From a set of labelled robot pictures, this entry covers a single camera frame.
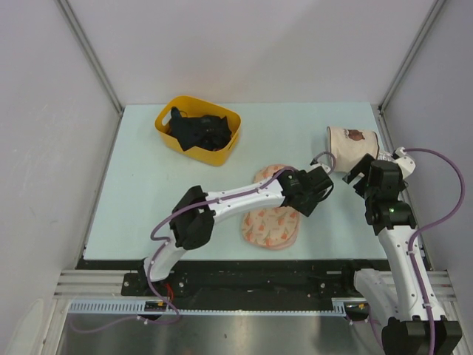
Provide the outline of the pink tulip mesh laundry bag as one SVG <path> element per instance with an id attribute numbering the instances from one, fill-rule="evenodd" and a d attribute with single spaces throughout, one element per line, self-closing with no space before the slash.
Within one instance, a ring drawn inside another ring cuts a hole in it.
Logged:
<path id="1" fill-rule="evenodd" d="M 296 242 L 300 220 L 301 214 L 291 207 L 253 210 L 243 217 L 242 238 L 260 248 L 286 249 Z"/>

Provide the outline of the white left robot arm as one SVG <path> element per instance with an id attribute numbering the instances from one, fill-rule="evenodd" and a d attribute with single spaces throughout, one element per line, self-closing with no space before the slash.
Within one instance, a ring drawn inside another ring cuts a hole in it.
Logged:
<path id="1" fill-rule="evenodd" d="M 208 243 L 214 226 L 236 214 L 291 207 L 310 216 L 333 190 L 328 170 L 318 163 L 307 170 L 284 166 L 260 182 L 238 189 L 205 192 L 201 186 L 191 187 L 172 213 L 152 230 L 150 239 L 162 244 L 143 260 L 138 288 L 149 296 L 158 294 L 183 255 Z"/>

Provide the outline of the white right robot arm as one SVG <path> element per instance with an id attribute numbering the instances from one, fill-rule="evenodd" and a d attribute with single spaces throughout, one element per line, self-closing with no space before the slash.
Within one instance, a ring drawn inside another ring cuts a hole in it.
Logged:
<path id="1" fill-rule="evenodd" d="M 394 288 L 374 268 L 351 271 L 341 278 L 342 291 L 367 300 L 371 317 L 381 326 L 386 354 L 452 354 L 463 332 L 450 320 L 435 296 L 422 261 L 419 230 L 411 206 L 400 199 L 405 177 L 415 163 L 399 149 L 396 158 L 366 154 L 343 178 L 364 199 L 365 219 L 387 256 Z"/>

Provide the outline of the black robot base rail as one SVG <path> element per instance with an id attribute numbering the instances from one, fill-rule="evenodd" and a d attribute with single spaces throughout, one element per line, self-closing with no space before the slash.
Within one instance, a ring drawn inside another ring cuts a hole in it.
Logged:
<path id="1" fill-rule="evenodd" d="M 360 297 L 354 273 L 363 268 L 389 271 L 386 260 L 181 260 L 163 281 L 149 285 L 143 262 L 85 261 L 78 270 L 120 270 L 123 296 L 151 296 L 158 291 L 176 307 L 184 305 L 274 305 L 277 301 L 323 302 Z"/>

